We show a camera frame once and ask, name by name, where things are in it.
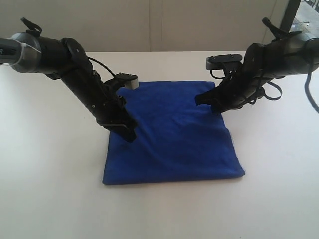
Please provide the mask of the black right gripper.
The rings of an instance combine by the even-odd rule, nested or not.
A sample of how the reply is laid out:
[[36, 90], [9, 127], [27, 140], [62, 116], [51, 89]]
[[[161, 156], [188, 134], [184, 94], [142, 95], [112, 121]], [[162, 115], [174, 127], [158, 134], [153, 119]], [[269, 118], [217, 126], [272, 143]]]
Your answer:
[[211, 105], [214, 114], [228, 110], [237, 110], [245, 104], [253, 105], [261, 95], [261, 88], [266, 82], [263, 70], [245, 72], [237, 69], [220, 78], [215, 88], [195, 96], [196, 105]]

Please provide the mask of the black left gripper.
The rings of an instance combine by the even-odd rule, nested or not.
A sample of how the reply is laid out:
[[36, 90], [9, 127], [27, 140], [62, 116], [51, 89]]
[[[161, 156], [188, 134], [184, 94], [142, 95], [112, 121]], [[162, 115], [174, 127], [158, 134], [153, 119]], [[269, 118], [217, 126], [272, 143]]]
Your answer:
[[100, 126], [113, 131], [126, 142], [132, 143], [136, 139], [137, 124], [125, 108], [125, 98], [107, 89], [100, 79], [83, 81], [82, 103]]

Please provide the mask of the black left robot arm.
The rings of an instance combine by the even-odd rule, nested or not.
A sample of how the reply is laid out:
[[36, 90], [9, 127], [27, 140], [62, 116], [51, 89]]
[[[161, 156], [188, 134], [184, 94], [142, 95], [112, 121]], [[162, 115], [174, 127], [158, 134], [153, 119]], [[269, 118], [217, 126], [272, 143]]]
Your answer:
[[55, 40], [24, 32], [0, 40], [1, 64], [20, 73], [41, 73], [50, 79], [62, 80], [95, 117], [97, 124], [133, 142], [137, 123], [127, 112], [126, 100], [117, 95], [117, 90], [137, 88], [138, 77], [118, 73], [103, 82], [92, 61], [73, 38]]

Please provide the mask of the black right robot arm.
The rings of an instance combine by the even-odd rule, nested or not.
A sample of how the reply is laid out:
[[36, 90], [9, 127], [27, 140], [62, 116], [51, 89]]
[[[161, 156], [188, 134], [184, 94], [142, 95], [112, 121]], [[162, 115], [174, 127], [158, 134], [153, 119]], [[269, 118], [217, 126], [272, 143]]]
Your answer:
[[309, 33], [290, 32], [267, 45], [253, 43], [245, 55], [214, 55], [206, 59], [210, 72], [221, 70], [224, 77], [211, 90], [195, 96], [197, 105], [210, 105], [213, 112], [237, 110], [260, 98], [278, 100], [265, 93], [264, 85], [277, 88], [273, 79], [306, 74], [319, 67], [319, 39]]

